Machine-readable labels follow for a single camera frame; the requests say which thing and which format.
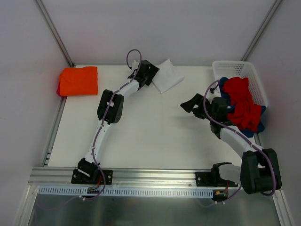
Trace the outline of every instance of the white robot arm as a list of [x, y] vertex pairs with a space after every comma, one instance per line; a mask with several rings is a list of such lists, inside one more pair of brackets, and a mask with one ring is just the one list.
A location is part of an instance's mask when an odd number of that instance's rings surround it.
[[263, 193], [280, 189], [282, 182], [277, 154], [273, 149], [264, 149], [253, 144], [228, 119], [226, 99], [215, 97], [210, 103], [204, 96], [196, 94], [191, 100], [182, 103], [186, 112], [201, 119], [209, 119], [211, 131], [221, 140], [230, 145], [242, 158], [241, 167], [230, 162], [214, 164], [209, 177], [204, 183], [218, 186], [225, 181], [241, 184], [248, 194]]
[[101, 177], [106, 177], [105, 170], [100, 170], [99, 163], [109, 133], [122, 116], [124, 98], [128, 98], [144, 85], [149, 86], [158, 70], [147, 60], [142, 60], [138, 69], [134, 70], [123, 86], [115, 92], [107, 89], [103, 92], [97, 109], [98, 124], [95, 136], [85, 157], [73, 171], [73, 184], [97, 184], [98, 180], [102, 180]]

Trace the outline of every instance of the gray wall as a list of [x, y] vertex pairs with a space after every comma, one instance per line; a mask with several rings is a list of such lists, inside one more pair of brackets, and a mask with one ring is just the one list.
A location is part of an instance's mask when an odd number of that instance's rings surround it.
[[260, 74], [269, 99], [264, 115], [265, 147], [278, 154], [283, 189], [301, 225], [301, 1], [285, 0], [249, 61]]
[[44, 0], [75, 63], [240, 60], [274, 0]]
[[0, 1], [0, 225], [13, 224], [44, 154], [66, 66], [34, 1]]

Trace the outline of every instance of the white towel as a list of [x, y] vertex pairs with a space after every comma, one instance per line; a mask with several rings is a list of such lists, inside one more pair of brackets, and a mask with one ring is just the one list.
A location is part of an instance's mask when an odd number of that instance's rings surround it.
[[[138, 62], [133, 61], [132, 69], [136, 69], [137, 67]], [[174, 87], [184, 79], [184, 76], [178, 72], [176, 67], [173, 66], [169, 59], [164, 61], [157, 67], [160, 70], [157, 72], [152, 82], [155, 84], [157, 90], [161, 94], [168, 91], [170, 88]]]

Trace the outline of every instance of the laundry basket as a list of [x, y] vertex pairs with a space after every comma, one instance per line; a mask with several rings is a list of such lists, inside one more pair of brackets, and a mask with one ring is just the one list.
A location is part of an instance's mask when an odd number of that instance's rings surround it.
[[263, 91], [262, 84], [258, 78], [255, 67], [250, 62], [245, 61], [214, 61], [212, 64], [215, 80], [222, 77], [249, 78], [249, 90], [255, 104], [268, 106], [266, 95]]

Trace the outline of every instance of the orange towel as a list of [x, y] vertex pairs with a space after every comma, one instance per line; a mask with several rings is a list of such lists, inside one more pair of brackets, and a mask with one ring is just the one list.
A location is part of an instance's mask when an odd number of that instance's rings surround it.
[[97, 67], [65, 68], [59, 78], [58, 95], [97, 95]]

